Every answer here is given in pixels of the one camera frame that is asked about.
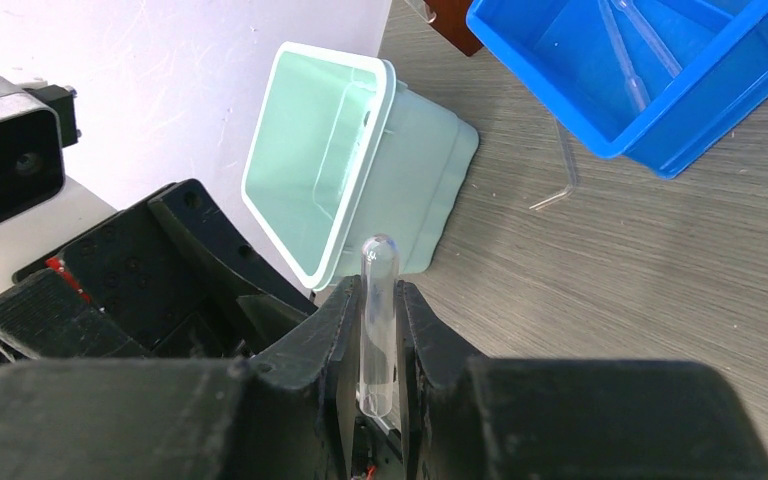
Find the short clear glass tube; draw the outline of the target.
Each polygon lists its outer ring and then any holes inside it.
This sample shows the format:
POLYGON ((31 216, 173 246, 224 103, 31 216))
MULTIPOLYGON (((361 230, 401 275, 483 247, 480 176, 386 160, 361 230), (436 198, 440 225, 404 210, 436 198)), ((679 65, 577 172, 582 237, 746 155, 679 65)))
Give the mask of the short clear glass tube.
POLYGON ((373 418, 387 416, 393 407, 399 267, 397 247, 389 236, 378 234, 364 242, 358 390, 361 411, 373 418))

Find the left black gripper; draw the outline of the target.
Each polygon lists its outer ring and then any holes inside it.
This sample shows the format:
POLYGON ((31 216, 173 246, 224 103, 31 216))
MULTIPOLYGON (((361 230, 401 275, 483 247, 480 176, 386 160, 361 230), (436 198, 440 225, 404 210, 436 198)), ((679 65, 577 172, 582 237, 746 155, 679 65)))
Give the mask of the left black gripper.
POLYGON ((196 179, 120 211, 69 182, 0 224, 10 360, 260 352, 316 310, 196 179))

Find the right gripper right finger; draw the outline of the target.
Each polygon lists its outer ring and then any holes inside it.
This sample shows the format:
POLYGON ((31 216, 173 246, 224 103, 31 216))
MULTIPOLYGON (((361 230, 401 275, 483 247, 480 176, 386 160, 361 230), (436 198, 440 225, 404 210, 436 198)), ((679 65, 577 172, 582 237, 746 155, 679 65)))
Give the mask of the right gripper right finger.
POLYGON ((480 479, 485 449, 471 376, 484 355, 407 281, 396 286, 402 459, 407 479, 480 479))

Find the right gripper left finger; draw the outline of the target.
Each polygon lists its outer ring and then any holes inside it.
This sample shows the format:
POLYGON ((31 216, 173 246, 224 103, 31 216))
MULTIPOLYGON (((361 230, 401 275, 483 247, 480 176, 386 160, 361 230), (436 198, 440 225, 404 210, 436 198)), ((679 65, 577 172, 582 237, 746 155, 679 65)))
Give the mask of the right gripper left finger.
POLYGON ((361 280, 250 360, 228 434, 231 479, 346 479, 356 417, 361 280))

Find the vertical glass pipette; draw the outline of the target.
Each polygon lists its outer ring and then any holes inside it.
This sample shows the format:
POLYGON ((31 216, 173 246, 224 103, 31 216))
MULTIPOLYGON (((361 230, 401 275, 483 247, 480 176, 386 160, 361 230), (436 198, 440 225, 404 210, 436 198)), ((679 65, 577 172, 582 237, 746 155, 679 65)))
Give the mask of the vertical glass pipette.
POLYGON ((682 71, 682 66, 667 47, 654 27, 639 10, 633 0, 613 0, 614 6, 631 22, 638 34, 648 45, 655 57, 671 78, 676 78, 682 71))

